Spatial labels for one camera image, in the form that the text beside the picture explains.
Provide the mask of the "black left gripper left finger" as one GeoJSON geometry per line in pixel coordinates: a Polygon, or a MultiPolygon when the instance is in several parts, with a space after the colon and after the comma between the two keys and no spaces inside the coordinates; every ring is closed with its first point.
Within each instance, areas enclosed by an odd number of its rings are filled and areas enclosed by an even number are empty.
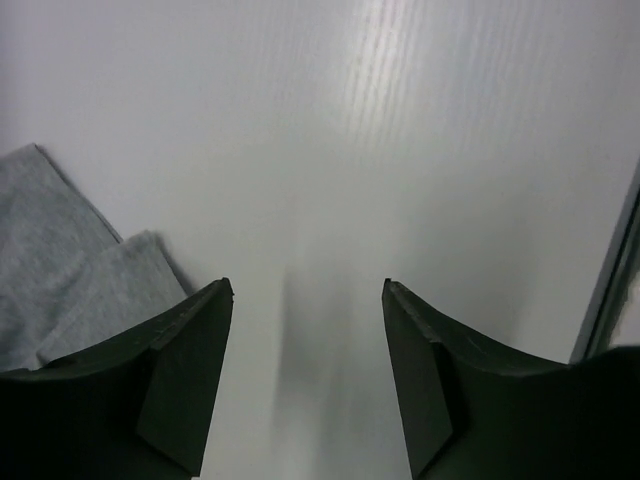
{"type": "Polygon", "coordinates": [[[198,477],[232,310],[222,278],[97,345],[3,373],[2,477],[198,477]]]}

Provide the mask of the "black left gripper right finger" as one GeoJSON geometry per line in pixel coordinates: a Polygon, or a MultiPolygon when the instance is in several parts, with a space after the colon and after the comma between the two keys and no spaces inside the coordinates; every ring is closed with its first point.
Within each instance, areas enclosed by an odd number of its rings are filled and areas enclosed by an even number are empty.
{"type": "Polygon", "coordinates": [[[384,326],[415,479],[635,479],[639,350],[543,359],[387,280],[384,326]]]}

